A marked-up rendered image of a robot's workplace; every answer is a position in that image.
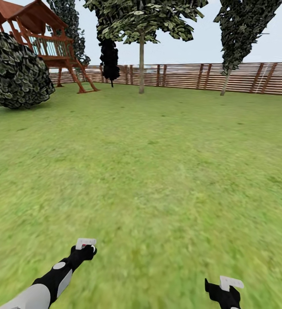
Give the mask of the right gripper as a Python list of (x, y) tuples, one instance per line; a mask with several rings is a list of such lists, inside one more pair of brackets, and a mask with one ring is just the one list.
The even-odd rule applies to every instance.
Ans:
[(206, 291), (209, 293), (210, 299), (221, 303), (223, 298), (230, 298), (239, 304), (239, 292), (235, 288), (229, 288), (229, 292), (220, 289), (219, 285), (205, 281)]

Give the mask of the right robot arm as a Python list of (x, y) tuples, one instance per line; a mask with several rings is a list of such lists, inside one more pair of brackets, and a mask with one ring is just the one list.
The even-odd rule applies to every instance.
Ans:
[(219, 281), (220, 284), (216, 285), (206, 279), (205, 288), (210, 299), (221, 303), (222, 309), (241, 309), (239, 306), (239, 292), (235, 287), (243, 288), (243, 282), (226, 276), (220, 276)]

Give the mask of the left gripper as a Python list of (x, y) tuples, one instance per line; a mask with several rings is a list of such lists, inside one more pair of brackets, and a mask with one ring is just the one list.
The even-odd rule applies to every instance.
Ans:
[(73, 247), (71, 247), (71, 249), (71, 255), (75, 255), (78, 257), (79, 265), (81, 265), (84, 260), (91, 261), (93, 258), (94, 248), (91, 246), (85, 246), (82, 249), (76, 249), (76, 245), (74, 245)]

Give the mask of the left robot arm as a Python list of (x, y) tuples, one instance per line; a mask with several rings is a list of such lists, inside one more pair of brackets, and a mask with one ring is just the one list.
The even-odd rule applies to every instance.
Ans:
[(0, 309), (49, 309), (72, 279), (73, 272), (84, 260), (91, 261), (96, 239), (78, 238), (71, 247), (71, 255), (55, 265), (46, 275), (37, 278), (33, 284)]

